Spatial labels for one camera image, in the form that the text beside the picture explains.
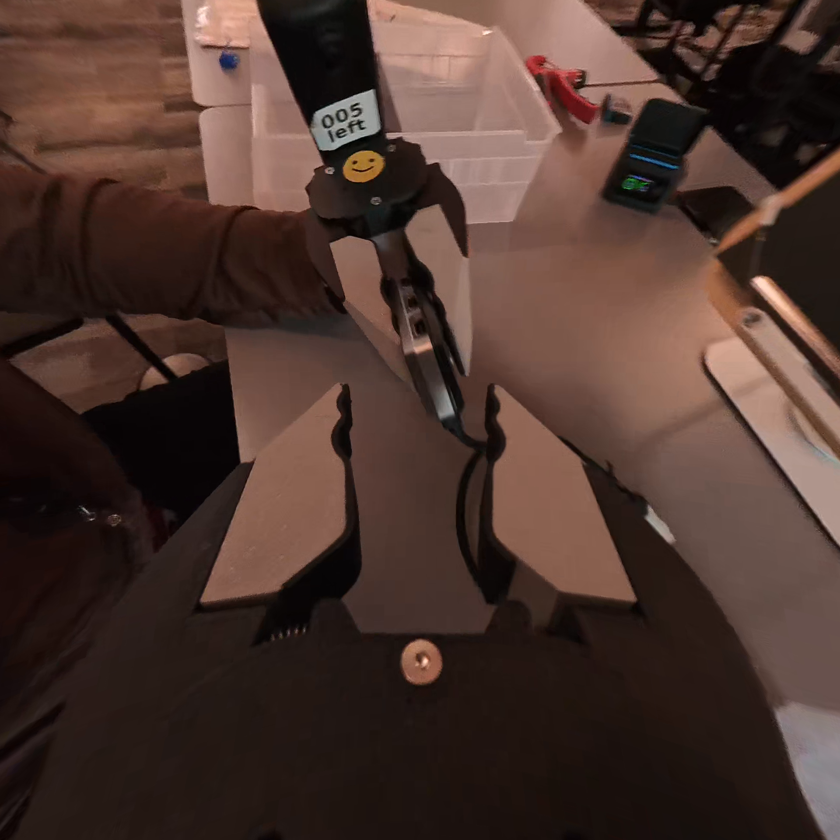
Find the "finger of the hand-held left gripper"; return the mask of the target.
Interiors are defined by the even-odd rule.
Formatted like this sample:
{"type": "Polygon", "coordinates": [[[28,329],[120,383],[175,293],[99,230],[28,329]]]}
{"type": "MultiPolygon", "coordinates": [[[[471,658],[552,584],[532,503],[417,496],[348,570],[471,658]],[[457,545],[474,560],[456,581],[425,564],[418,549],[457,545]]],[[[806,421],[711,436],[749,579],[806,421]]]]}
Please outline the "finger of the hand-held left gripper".
{"type": "Polygon", "coordinates": [[[347,310],[383,363],[419,401],[417,389],[405,362],[392,310],[382,292],[382,268],[371,241],[346,237],[330,245],[347,310]]]}
{"type": "Polygon", "coordinates": [[[410,245],[432,278],[432,288],[445,310],[462,375],[469,375],[473,319],[469,258],[464,256],[440,205],[419,209],[410,222],[410,245]]]}

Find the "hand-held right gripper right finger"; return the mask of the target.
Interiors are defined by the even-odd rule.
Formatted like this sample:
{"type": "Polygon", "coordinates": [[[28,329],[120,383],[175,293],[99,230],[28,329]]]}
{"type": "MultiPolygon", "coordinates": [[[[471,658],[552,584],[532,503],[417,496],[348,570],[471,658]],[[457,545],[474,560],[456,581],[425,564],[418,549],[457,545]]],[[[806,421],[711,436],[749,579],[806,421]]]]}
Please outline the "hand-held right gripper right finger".
{"type": "Polygon", "coordinates": [[[536,627],[572,607],[631,611],[637,596],[585,461],[498,385],[486,394],[479,588],[523,603],[536,627]]]}

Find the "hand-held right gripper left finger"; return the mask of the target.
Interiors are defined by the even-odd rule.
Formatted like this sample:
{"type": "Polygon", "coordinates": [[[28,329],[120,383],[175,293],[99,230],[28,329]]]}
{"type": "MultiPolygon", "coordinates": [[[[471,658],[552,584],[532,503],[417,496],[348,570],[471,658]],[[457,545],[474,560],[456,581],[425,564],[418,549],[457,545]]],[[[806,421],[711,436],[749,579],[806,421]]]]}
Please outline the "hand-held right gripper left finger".
{"type": "Polygon", "coordinates": [[[259,452],[199,605],[342,597],[361,571],[350,388],[336,384],[259,452]]]}

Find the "person's left forearm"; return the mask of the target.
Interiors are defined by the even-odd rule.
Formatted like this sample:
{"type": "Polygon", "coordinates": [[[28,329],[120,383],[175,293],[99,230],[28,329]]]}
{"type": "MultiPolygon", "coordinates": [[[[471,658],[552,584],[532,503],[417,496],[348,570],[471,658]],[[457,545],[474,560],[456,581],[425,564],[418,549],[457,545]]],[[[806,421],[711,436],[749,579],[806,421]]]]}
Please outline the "person's left forearm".
{"type": "Polygon", "coordinates": [[[303,215],[1,168],[1,309],[267,327],[338,312],[303,215]]]}

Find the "clear plastic bag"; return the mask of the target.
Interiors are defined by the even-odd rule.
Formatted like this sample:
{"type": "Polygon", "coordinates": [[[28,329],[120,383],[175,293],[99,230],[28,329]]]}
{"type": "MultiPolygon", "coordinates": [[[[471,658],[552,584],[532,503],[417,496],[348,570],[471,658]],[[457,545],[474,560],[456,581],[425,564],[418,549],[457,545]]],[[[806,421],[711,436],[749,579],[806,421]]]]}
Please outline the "clear plastic bag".
{"type": "Polygon", "coordinates": [[[250,21],[258,11],[257,1],[200,1],[192,38],[203,48],[249,49],[250,21]]]}

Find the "clear plastic bin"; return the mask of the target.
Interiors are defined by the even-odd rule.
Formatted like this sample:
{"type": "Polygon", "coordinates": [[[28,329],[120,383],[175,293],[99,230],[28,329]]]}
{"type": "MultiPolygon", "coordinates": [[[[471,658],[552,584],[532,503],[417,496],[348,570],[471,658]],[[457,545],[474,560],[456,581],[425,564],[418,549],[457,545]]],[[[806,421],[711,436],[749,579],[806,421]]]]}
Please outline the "clear plastic bin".
{"type": "MultiPolygon", "coordinates": [[[[469,225],[512,222],[560,126],[508,38],[397,12],[371,23],[389,134],[440,164],[469,225]]],[[[321,161],[264,25],[253,17],[248,29],[255,203],[298,212],[321,161]]]]}

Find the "person's torso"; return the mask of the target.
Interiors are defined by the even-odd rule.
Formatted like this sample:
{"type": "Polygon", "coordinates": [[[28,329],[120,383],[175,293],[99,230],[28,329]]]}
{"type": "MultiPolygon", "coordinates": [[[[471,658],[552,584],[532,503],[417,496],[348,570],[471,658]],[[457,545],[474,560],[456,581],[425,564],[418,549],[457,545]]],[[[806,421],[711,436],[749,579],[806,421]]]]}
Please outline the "person's torso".
{"type": "Polygon", "coordinates": [[[150,554],[140,494],[108,447],[2,359],[2,838],[28,808],[74,670],[150,554]]]}

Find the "red hand tool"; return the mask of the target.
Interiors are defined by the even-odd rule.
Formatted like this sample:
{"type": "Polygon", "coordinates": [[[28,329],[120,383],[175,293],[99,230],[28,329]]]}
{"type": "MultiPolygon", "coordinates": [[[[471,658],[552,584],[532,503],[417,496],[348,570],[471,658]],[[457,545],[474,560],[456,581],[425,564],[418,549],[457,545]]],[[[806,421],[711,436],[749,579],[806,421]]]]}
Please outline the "red hand tool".
{"type": "Polygon", "coordinates": [[[566,114],[588,125],[599,116],[600,107],[581,93],[586,83],[584,70],[560,68],[542,55],[526,58],[525,67],[555,117],[566,114]]]}

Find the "white monitor stand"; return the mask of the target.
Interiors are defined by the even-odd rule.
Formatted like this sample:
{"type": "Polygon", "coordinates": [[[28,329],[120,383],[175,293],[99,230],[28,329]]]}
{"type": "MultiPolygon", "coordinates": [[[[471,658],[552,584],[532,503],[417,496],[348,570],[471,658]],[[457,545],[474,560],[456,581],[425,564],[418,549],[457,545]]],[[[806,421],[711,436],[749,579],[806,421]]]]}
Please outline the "white monitor stand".
{"type": "Polygon", "coordinates": [[[707,291],[733,332],[707,348],[707,374],[838,544],[838,350],[766,276],[740,287],[716,269],[707,291]]]}

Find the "black device with display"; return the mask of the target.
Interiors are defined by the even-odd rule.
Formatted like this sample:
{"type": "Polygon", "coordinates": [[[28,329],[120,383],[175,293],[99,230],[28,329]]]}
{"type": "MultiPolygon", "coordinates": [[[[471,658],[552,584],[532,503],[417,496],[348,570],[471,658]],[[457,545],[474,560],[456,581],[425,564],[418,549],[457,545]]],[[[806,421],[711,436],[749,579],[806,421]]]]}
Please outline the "black device with display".
{"type": "Polygon", "coordinates": [[[602,199],[657,214],[684,180],[688,154],[707,123],[706,109],[663,98],[649,99],[606,178],[602,199]]]}

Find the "flat black pad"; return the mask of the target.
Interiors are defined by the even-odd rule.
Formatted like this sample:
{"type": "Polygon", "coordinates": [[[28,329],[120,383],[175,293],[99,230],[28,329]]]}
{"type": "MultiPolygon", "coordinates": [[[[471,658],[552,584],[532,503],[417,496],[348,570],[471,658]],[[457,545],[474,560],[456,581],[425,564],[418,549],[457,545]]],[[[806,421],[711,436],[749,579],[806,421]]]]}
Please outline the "flat black pad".
{"type": "Polygon", "coordinates": [[[678,192],[675,204],[704,238],[714,245],[754,210],[748,198],[730,185],[678,192]]]}

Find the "wood framed monitor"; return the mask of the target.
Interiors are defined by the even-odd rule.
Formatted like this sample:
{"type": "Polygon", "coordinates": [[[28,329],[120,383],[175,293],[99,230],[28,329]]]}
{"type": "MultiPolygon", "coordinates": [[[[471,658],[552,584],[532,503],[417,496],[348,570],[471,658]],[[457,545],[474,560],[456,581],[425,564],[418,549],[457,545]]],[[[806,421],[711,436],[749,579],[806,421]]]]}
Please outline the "wood framed monitor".
{"type": "Polygon", "coordinates": [[[838,460],[839,152],[724,235],[709,300],[838,460]]]}

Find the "black office chair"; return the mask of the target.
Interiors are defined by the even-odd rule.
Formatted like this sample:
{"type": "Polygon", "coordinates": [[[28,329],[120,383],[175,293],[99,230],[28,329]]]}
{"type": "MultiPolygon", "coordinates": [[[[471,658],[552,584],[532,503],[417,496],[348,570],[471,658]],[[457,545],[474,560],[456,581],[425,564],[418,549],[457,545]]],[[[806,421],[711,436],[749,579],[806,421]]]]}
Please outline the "black office chair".
{"type": "Polygon", "coordinates": [[[785,2],[771,31],[735,44],[773,2],[642,2],[627,33],[711,127],[776,187],[838,149],[838,2],[785,2]]]}

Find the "black chair frame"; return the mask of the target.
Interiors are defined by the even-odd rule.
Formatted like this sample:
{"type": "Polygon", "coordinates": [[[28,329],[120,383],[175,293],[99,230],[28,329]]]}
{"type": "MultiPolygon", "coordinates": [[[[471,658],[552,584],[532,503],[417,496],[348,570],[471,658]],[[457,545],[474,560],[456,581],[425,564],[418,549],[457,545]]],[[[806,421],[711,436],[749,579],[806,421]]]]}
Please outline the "black chair frame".
{"type": "Polygon", "coordinates": [[[5,361],[33,365],[60,391],[80,390],[105,374],[131,375],[143,390],[207,367],[224,354],[224,342],[219,329],[201,321],[3,312],[1,352],[5,361]]]}

